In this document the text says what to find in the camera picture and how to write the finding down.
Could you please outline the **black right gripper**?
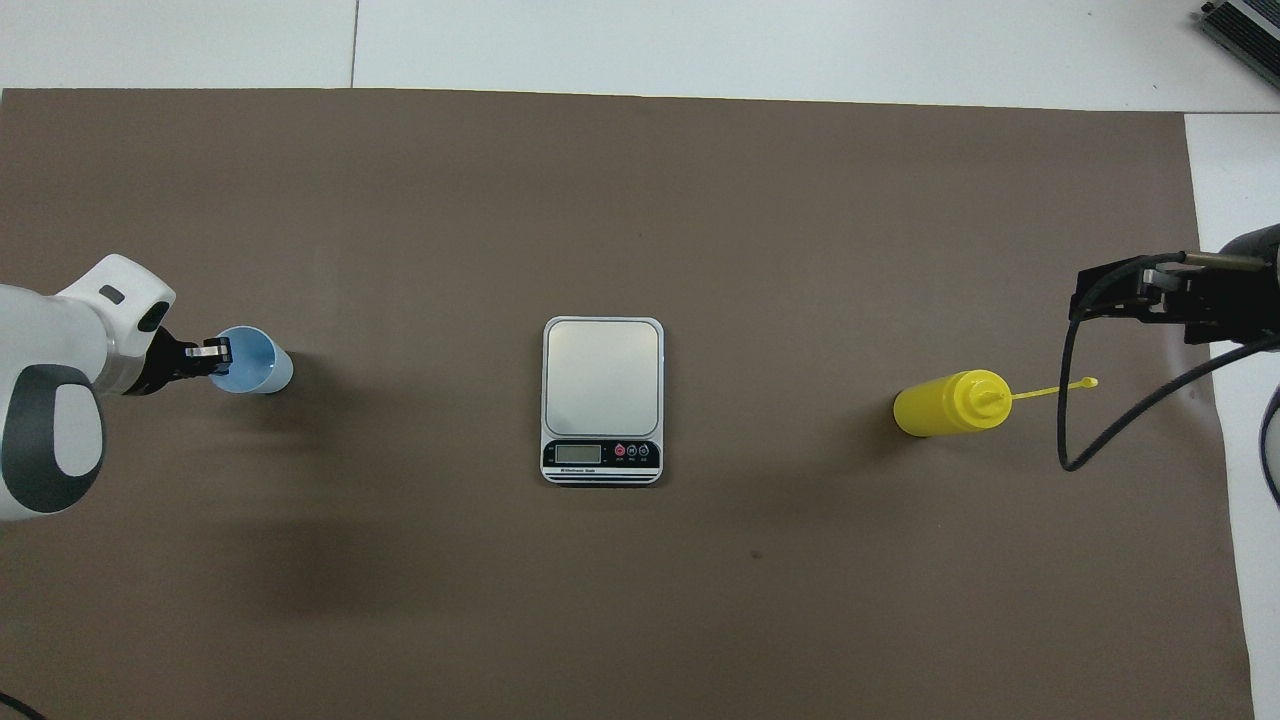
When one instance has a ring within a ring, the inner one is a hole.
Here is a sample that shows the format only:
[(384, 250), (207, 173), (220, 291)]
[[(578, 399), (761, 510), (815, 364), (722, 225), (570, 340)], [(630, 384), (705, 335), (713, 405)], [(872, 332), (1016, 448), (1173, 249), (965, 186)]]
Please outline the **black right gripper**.
[[(1184, 342), (1230, 341), (1248, 345), (1276, 337), (1279, 331), (1277, 264), (1258, 269), (1184, 266), (1185, 254), (1147, 254), (1078, 272), (1069, 304), (1070, 322), (1101, 318), (1140, 320), (1151, 313), (1149, 293), (1111, 293), (1117, 284), (1135, 286), (1148, 269), (1162, 291), (1160, 322), (1184, 328)], [(1098, 293), (1089, 300), (1087, 296)]]

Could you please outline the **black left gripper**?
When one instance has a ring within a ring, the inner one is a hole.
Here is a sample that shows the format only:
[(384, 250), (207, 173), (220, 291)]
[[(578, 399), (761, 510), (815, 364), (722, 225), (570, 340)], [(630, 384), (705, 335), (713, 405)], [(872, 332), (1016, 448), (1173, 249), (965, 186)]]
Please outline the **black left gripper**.
[(205, 340), (197, 345), (177, 340), (168, 329), (156, 329), (142, 369), (127, 395), (154, 395), (172, 382), (195, 378), (198, 360), (189, 355), (195, 350), (205, 361), (198, 369), (201, 377), (225, 377), (230, 370), (234, 357), (230, 340)]

